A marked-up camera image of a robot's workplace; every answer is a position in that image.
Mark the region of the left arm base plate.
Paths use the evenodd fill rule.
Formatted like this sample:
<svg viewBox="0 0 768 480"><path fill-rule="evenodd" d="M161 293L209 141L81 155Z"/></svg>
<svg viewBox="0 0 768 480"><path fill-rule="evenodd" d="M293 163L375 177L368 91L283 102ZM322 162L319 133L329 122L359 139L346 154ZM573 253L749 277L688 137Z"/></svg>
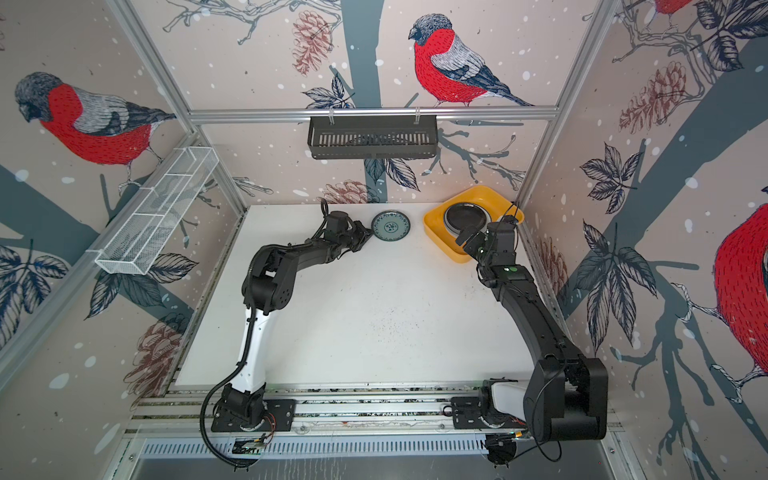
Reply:
<svg viewBox="0 0 768 480"><path fill-rule="evenodd" d="M288 432L297 402L293 399L259 400L251 406L229 405L224 399L214 407L213 432Z"/></svg>

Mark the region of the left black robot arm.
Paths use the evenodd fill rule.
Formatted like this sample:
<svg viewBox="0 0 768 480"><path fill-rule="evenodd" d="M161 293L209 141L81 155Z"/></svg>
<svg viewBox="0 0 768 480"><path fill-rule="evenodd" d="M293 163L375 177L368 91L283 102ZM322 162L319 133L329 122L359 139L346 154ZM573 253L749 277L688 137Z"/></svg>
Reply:
<svg viewBox="0 0 768 480"><path fill-rule="evenodd" d="M360 251L373 230L343 211L322 209L315 233L299 244L267 244L252 257L241 293L245 330L235 370L210 392L221 394L213 413L215 431L253 431L272 418L265 400L266 340L276 312L292 299L299 271Z"/></svg>

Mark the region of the small teal patterned plate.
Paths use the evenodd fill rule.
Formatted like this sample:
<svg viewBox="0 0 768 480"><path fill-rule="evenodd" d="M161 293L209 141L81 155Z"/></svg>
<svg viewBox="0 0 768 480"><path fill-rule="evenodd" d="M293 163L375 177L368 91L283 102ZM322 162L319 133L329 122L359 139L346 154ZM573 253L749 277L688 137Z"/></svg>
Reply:
<svg viewBox="0 0 768 480"><path fill-rule="evenodd" d="M371 229L379 240L396 242L410 233L411 222L403 212L386 210L374 216Z"/></svg>

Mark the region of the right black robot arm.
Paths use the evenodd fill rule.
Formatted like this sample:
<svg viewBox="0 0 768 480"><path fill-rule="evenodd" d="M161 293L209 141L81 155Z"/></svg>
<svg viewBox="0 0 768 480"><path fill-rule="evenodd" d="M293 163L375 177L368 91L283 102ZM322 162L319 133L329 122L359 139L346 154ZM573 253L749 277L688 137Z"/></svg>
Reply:
<svg viewBox="0 0 768 480"><path fill-rule="evenodd" d="M479 409L490 425L522 421L540 444L601 440L607 431L608 373L567 337L544 304L531 272L516 260L517 222L468 226L456 243L477 261L480 283L510 314L526 343L533 371L526 382L489 380Z"/></svg>

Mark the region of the black round plate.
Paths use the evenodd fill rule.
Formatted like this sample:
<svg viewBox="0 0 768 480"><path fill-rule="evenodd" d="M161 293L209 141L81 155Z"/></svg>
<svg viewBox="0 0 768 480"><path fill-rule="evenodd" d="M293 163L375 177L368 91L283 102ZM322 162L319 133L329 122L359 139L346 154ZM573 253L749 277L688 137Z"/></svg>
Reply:
<svg viewBox="0 0 768 480"><path fill-rule="evenodd" d="M449 206L443 215L445 227L454 237L469 228L482 230L490 222L489 213L480 205L459 202Z"/></svg>

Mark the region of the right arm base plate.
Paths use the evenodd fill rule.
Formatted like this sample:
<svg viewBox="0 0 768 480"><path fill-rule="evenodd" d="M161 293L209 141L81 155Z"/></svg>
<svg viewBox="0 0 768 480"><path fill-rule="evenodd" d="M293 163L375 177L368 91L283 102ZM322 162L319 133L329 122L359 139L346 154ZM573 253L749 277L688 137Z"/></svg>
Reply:
<svg viewBox="0 0 768 480"><path fill-rule="evenodd" d="M450 417L457 430L523 429L527 424L520 418L498 411L489 400L477 396L457 396L450 399Z"/></svg>

